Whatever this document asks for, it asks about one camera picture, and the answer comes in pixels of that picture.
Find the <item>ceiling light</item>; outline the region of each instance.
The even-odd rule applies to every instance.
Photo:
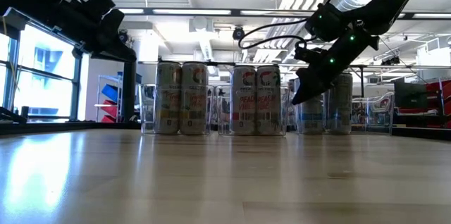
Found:
[[[413,18],[451,18],[451,13],[415,13]]]
[[[275,17],[300,17],[306,18],[313,15],[312,12],[295,11],[295,10],[241,10],[241,15],[261,15]]]
[[[230,15],[230,10],[216,9],[153,9],[154,14],[179,14],[179,15]]]
[[[139,8],[120,8],[119,11],[122,13],[144,13],[144,9]]]

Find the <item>security camera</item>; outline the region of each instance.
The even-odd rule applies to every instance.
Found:
[[[242,29],[242,27],[237,26],[237,27],[235,27],[235,30],[233,31],[232,37],[234,40],[240,40],[240,39],[242,39],[242,37],[244,37],[244,35],[245,35],[245,31]]]
[[[119,39],[124,44],[128,41],[127,30],[119,30]]]

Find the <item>monitor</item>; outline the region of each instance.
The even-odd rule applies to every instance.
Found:
[[[395,82],[395,105],[398,108],[428,108],[426,85]]]

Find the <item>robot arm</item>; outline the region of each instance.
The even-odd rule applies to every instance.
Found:
[[[0,15],[11,10],[74,43],[73,55],[120,62],[136,61],[135,52],[119,39],[124,14],[112,0],[0,0]]]
[[[378,50],[378,35],[386,33],[409,0],[372,0],[367,5],[341,12],[332,4],[319,4],[305,27],[317,38],[332,42],[329,50],[308,50],[297,44],[295,58],[309,63],[296,74],[301,80],[293,104],[315,97],[333,86],[332,81],[368,46]]]

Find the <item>wooden table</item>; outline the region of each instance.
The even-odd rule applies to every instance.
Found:
[[[388,136],[0,138],[0,223],[451,223],[451,145]]]

